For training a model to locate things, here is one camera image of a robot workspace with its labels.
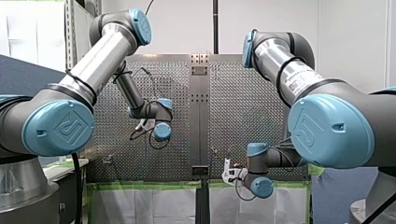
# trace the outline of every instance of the black cable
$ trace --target black cable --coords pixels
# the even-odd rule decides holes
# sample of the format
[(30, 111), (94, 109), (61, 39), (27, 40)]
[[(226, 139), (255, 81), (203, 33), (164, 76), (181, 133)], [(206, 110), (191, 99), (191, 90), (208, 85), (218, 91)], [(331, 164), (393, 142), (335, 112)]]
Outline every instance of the black cable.
[(256, 198), (256, 195), (254, 195), (252, 198), (246, 199), (246, 198), (243, 198), (243, 197), (239, 194), (239, 191), (238, 191), (238, 181), (239, 181), (240, 178), (241, 178), (241, 173), (242, 173), (242, 170), (243, 170), (244, 167), (246, 167), (246, 165), (244, 165), (244, 166), (242, 167), (241, 171), (240, 171), (239, 174), (238, 174), (238, 177), (236, 178), (236, 181), (235, 181), (235, 191), (236, 191), (236, 195), (238, 195), (238, 198), (239, 198), (239, 199), (241, 199), (242, 201), (245, 201), (245, 202), (250, 202), (250, 201), (253, 201), (253, 200)]
[(81, 223), (82, 213), (82, 181), (81, 181), (81, 170), (79, 169), (79, 161), (77, 153), (72, 153), (73, 164), (75, 167), (76, 176), (76, 189), (77, 189), (77, 211), (76, 211), (76, 224)]
[(385, 211), (391, 204), (396, 201), (396, 192), (390, 196), (384, 203), (382, 203), (369, 217), (366, 218), (361, 224), (369, 224), (382, 212)]
[(289, 63), (294, 62), (296, 60), (300, 60), (301, 62), (305, 63), (305, 59), (300, 56), (291, 57), (290, 59), (282, 63), (279, 70), (277, 71), (277, 76), (276, 76), (276, 92), (279, 95), (279, 98), (282, 100), (283, 104), (285, 104), (288, 108), (290, 108), (290, 104), (286, 101), (285, 97), (283, 96), (282, 90), (280, 89), (280, 77), (282, 76), (283, 70), (286, 68), (286, 66), (288, 66)]
[(149, 145), (150, 145), (152, 148), (154, 148), (154, 149), (163, 149), (163, 148), (165, 148), (166, 146), (168, 146), (168, 143), (170, 142), (169, 139), (166, 140), (165, 145), (163, 145), (163, 146), (161, 146), (161, 147), (155, 147), (154, 145), (152, 145), (151, 136), (152, 136), (152, 133), (153, 133), (153, 132), (154, 132), (154, 129), (152, 129), (152, 131), (151, 131), (151, 133), (149, 134), (149, 137), (148, 137), (148, 143), (149, 143)]
[(122, 62), (122, 64), (120, 65), (120, 67), (117, 68), (117, 72), (114, 74), (116, 77), (113, 78), (113, 84), (116, 83), (116, 80), (117, 80), (120, 76), (126, 75), (126, 74), (132, 74), (132, 71), (126, 71), (126, 72), (125, 72), (125, 69), (126, 69), (126, 61), (124, 60), (124, 61)]
[(150, 7), (151, 7), (151, 4), (154, 2), (154, 0), (151, 0), (151, 2), (149, 2), (149, 4), (148, 4), (148, 9), (146, 9), (146, 16), (148, 15), (148, 13), (149, 13), (149, 9), (150, 9)]
[(151, 131), (151, 129), (149, 129), (147, 131), (144, 131), (144, 132), (140, 133), (138, 136), (134, 137), (134, 135), (139, 132), (138, 130), (134, 130), (131, 133), (131, 136), (129, 137), (129, 140), (135, 140), (135, 139), (139, 138), (140, 136), (142, 136), (143, 134), (148, 133), (149, 131)]
[(164, 96), (163, 92), (162, 92), (162, 91), (160, 90), (160, 88), (158, 87), (158, 84), (157, 84), (157, 82), (154, 80), (154, 76), (150, 73), (150, 71), (147, 70), (145, 67), (141, 67), (139, 70), (144, 71), (144, 72), (146, 73), (146, 75), (148, 75), (148, 78), (151, 80), (151, 85), (152, 85), (152, 90), (153, 90), (153, 92), (154, 92), (154, 96), (158, 98), (156, 90), (158, 90), (158, 91), (160, 92), (161, 96)]
[(92, 105), (95, 105), (97, 102), (97, 98), (98, 95), (96, 94), (96, 91), (93, 89), (92, 86), (90, 86), (90, 84), (86, 83), (85, 81), (83, 81), (81, 78), (76, 77), (75, 75), (73, 75), (69, 69), (66, 69), (66, 74), (70, 77), (72, 77), (76, 82), (81, 83), (82, 85), (84, 85), (86, 88), (88, 88), (88, 90), (90, 90), (90, 92), (92, 93)]

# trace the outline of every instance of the aluminum tube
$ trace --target aluminum tube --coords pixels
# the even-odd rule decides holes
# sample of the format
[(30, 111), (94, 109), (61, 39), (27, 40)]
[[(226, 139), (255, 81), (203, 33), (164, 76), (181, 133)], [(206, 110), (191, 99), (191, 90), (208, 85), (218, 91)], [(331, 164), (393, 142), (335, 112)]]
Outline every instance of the aluminum tube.
[[(88, 51), (71, 70), (71, 74), (89, 84), (99, 94), (129, 52), (134, 52), (130, 41), (121, 31), (108, 32)], [(83, 84), (66, 76), (59, 85), (81, 95), (88, 102), (93, 94)]]
[[(277, 73), (283, 63), (294, 57), (289, 45), (280, 38), (269, 38), (262, 42), (254, 52), (258, 69), (276, 84)], [(301, 61), (289, 63), (280, 78), (280, 89), (289, 104), (309, 86), (324, 78)]]

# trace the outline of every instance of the robotic arm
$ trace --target robotic arm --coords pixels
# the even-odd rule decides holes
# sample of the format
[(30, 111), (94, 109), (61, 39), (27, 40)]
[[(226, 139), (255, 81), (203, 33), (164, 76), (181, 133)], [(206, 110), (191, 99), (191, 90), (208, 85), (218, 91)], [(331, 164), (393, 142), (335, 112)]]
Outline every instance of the robotic arm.
[[(62, 156), (82, 149), (92, 136), (97, 95), (124, 58), (151, 41), (149, 21), (136, 8), (102, 15), (92, 23), (90, 40), (92, 49), (59, 83), (47, 85), (29, 101), (0, 96), (0, 158)], [(143, 101), (131, 76), (117, 75), (115, 83), (133, 118), (156, 119), (154, 138), (169, 140), (172, 101)]]
[(391, 112), (396, 109), (396, 91), (368, 95), (343, 80), (322, 77), (313, 70), (314, 54), (308, 42), (292, 33), (253, 30), (245, 38), (243, 65), (271, 81), (290, 107), (288, 146), (292, 149), (264, 143), (247, 146), (243, 183), (256, 196), (271, 196), (268, 167), (307, 162), (336, 169), (396, 165), (396, 119)]

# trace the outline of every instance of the black band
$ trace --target black band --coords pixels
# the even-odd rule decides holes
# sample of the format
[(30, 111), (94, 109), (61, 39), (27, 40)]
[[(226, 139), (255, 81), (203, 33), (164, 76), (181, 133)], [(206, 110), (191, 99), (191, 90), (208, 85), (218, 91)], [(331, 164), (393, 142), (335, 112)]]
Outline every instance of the black band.
[(92, 106), (96, 105), (98, 95), (96, 94), (96, 91), (93, 89), (93, 87), (90, 86), (90, 84), (88, 84), (85, 81), (83, 81), (81, 78), (76, 77), (75, 75), (73, 75), (68, 69), (66, 69), (66, 74), (68, 76), (72, 77), (76, 82), (79, 82), (79, 83), (83, 84), (86, 88), (88, 88), (88, 90), (90, 90), (90, 92), (93, 95), (93, 97), (92, 97)]
[(99, 21), (98, 21), (98, 31), (99, 31), (99, 36), (100, 36), (100, 37), (102, 37), (102, 29), (103, 29), (102, 22), (103, 22), (103, 17), (104, 17), (105, 15), (106, 15), (106, 14), (100, 15)]
[(0, 165), (1, 164), (10, 164), (10, 163), (15, 163), (15, 162), (20, 162), (20, 161), (29, 161), (34, 158), (37, 158), (35, 155), (20, 155), (20, 156), (12, 156), (12, 157), (5, 157), (5, 158), (0, 158)]
[(64, 93), (64, 94), (72, 97), (73, 99), (82, 102), (93, 113), (93, 108), (92, 108), (91, 104), (88, 103), (88, 101), (86, 101), (82, 96), (80, 96), (79, 94), (75, 93), (74, 91), (70, 91), (66, 87), (59, 86), (59, 85), (47, 85), (44, 89), (53, 90), (53, 91), (59, 91), (61, 93)]
[(279, 98), (282, 100), (283, 104), (285, 104), (288, 108), (290, 108), (290, 104), (286, 101), (285, 97), (283, 96), (282, 90), (280, 89), (280, 77), (282, 76), (283, 70), (285, 70), (286, 66), (289, 65), (289, 63), (300, 60), (301, 62), (305, 63), (305, 59), (300, 57), (300, 56), (294, 56), (282, 63), (280, 66), (279, 70), (277, 71), (277, 76), (276, 76), (276, 92), (279, 95)]
[(321, 80), (320, 82), (317, 82), (317, 83), (315, 83), (315, 84), (309, 86), (309, 87), (306, 88), (303, 92), (301, 92), (300, 95), (298, 95), (298, 96), (294, 99), (294, 102), (293, 102), (293, 103), (297, 102), (297, 101), (300, 100), (301, 98), (303, 98), (303, 97), (305, 97), (306, 95), (308, 95), (309, 92), (311, 92), (311, 91), (313, 91), (313, 90), (315, 90), (315, 89), (317, 89), (317, 88), (319, 88), (319, 87), (321, 87), (321, 86), (324, 86), (324, 85), (327, 85), (327, 84), (330, 84), (330, 83), (334, 83), (334, 82), (343, 82), (343, 83), (345, 83), (345, 81), (343, 81), (343, 80), (341, 80), (341, 79), (337, 79), (337, 78), (329, 78), (329, 79)]
[(268, 175), (268, 172), (251, 172), (251, 171), (247, 171), (250, 175)]
[(289, 40), (290, 40), (290, 53), (294, 54), (295, 51), (295, 42), (294, 42), (294, 36), (291, 33), (286, 33), (289, 36)]
[(384, 90), (370, 93), (370, 95), (396, 95), (396, 91)]

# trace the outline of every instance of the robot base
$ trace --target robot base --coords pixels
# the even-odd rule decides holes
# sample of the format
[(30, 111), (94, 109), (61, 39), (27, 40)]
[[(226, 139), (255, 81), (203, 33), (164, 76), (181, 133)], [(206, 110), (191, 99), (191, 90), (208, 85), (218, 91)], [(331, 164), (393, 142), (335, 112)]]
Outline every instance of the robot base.
[(58, 224), (58, 189), (48, 184), (37, 157), (0, 164), (0, 222)]
[(45, 195), (0, 210), (0, 220), (7, 224), (58, 224), (59, 223), (59, 190), (58, 185), (51, 183)]

